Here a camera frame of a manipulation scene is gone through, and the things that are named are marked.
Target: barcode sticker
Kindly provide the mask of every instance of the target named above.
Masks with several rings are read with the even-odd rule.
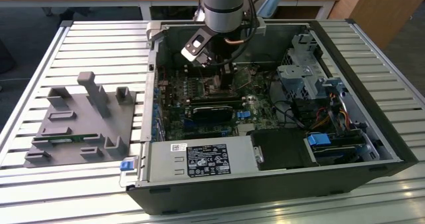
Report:
[[[172,152],[185,151],[186,150],[186,146],[188,146],[186,143],[173,143],[172,144]]]

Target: metal table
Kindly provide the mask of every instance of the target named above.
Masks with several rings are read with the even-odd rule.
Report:
[[[49,102],[49,87],[77,86],[96,73],[106,91],[137,92],[130,153],[137,154],[148,63],[145,21],[74,22],[61,27],[0,134],[1,223],[421,223],[425,217],[425,101],[355,24],[321,22],[419,163],[350,193],[149,216],[118,185],[120,162],[22,168]],[[337,76],[330,60],[329,70]]]

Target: circuit board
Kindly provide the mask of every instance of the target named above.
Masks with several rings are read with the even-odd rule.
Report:
[[[269,103],[267,78],[263,72],[257,72],[250,65],[238,65],[235,69],[233,83],[226,90],[215,88],[214,75],[198,73],[199,77],[190,77],[184,70],[174,71],[165,83],[166,86],[161,87],[166,140],[245,135],[237,130],[241,124],[251,124],[249,127],[253,129],[278,127]],[[195,107],[189,100],[207,101],[215,98],[239,99],[241,106],[233,107],[231,118],[226,122],[195,125],[190,119],[190,112]]]

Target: green circuit board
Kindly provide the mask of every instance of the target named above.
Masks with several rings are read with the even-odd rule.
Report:
[[[255,72],[249,65],[237,66],[233,77],[233,84],[226,91],[214,91],[214,97],[234,97],[243,99],[242,107],[233,110],[230,121],[214,125],[193,125],[193,121],[186,118],[188,112],[193,109],[185,105],[185,97],[203,99],[213,92],[207,90],[210,77],[188,78],[182,74],[170,77],[172,86],[165,92],[165,97],[172,101],[164,103],[164,123],[166,140],[184,140],[205,137],[238,136],[237,126],[239,124],[253,124],[254,129],[270,129],[278,127],[275,113],[271,110],[266,93],[267,78],[263,73]],[[250,116],[238,118],[238,112],[249,111]]]

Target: motherboard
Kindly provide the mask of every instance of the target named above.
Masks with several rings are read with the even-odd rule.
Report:
[[[237,65],[225,88],[213,69],[160,70],[158,77],[165,140],[239,136],[279,126],[267,95],[270,71]]]

